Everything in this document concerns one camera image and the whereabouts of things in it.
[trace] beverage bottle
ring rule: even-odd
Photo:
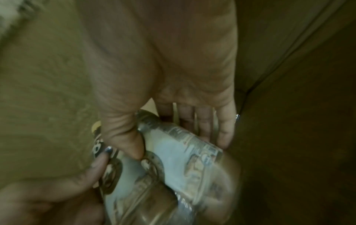
[[[179,193],[206,219],[224,224],[239,193],[241,168],[228,152],[155,114],[136,113],[144,137],[143,167]]]
[[[103,142],[100,125],[98,121],[92,126],[94,157],[110,148]],[[112,225],[165,225],[177,211],[175,193],[146,172],[139,161],[117,149],[113,149],[99,187]]]

